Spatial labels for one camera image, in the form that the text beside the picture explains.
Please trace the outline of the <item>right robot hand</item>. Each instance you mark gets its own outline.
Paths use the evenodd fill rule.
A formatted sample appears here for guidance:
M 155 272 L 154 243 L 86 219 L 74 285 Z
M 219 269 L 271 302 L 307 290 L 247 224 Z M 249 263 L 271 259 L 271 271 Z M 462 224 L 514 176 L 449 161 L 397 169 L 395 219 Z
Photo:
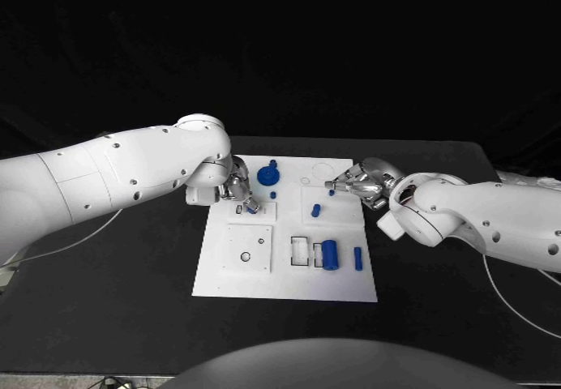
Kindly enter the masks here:
M 389 162 L 367 157 L 322 185 L 331 193 L 340 191 L 357 196 L 361 204 L 377 211 L 387 204 L 390 192 L 403 177 L 403 172 Z

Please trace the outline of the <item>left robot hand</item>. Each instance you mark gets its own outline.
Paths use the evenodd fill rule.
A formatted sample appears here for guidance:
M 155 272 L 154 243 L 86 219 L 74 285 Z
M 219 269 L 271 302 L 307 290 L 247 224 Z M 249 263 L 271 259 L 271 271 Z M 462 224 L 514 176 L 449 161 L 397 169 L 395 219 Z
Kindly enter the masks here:
M 219 186 L 219 198 L 223 200 L 236 200 L 246 207 L 247 212 L 256 214 L 260 206 L 252 198 L 246 164 L 237 156 L 230 157 L 230 162 L 229 176 L 224 183 Z

